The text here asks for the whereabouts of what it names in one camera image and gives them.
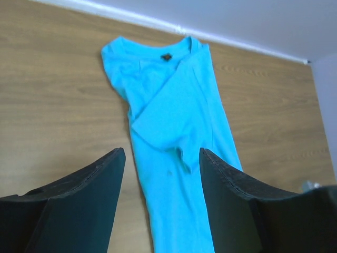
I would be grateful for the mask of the turquoise blue t shirt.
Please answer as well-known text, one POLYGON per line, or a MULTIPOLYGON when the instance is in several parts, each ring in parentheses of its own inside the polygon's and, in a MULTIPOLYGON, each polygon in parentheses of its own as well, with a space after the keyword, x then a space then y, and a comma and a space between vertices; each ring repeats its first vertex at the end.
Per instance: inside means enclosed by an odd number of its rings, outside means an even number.
POLYGON ((118 37, 101 51, 104 70, 128 103, 138 178, 155 252, 213 252, 199 151, 241 163, 210 48, 193 37, 151 47, 118 37))

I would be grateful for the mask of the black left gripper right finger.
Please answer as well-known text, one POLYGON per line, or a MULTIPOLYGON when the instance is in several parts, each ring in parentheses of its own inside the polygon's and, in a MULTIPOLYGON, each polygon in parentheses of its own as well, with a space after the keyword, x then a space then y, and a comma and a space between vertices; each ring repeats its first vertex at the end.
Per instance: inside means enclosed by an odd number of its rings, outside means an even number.
POLYGON ((255 179, 209 149, 200 149, 199 162, 215 252, 272 252, 258 201, 296 194, 255 179))

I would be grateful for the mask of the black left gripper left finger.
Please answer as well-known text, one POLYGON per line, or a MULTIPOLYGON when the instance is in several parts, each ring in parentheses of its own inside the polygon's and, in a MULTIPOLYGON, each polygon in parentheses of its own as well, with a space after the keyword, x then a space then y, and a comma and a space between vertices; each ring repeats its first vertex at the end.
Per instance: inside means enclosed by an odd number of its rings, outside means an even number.
POLYGON ((90 165, 20 196, 38 204, 25 252, 107 252, 121 190, 125 152, 116 148, 90 165))

